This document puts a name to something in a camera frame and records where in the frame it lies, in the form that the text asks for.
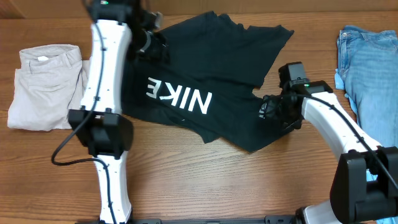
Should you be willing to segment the black Nike t-shirt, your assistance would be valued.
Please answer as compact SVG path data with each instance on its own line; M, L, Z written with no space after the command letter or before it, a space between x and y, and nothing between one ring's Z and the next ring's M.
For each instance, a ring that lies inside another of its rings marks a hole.
M253 93L292 37L282 26L244 27L226 14L206 12L161 31L167 62L126 62L122 110L127 116L199 134L205 143L225 138L246 151L290 132L263 119Z

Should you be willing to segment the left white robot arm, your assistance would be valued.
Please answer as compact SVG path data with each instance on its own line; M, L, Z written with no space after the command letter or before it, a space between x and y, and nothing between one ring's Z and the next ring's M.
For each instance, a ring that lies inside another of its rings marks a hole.
M132 223L127 192L126 162L133 125L122 116L122 85L126 59L168 61L168 45L156 32L163 15L140 1L83 1L92 20L90 72L85 93L76 110L68 112L72 133L87 148L101 195L98 223Z

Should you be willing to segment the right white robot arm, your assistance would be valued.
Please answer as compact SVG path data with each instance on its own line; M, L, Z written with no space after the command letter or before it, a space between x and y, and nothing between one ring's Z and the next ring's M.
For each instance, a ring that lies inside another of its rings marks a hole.
M298 209L293 223L363 223L397 216L397 148L367 135L326 82L287 82L280 95L263 97L259 116L286 129L308 121L338 160L329 199Z

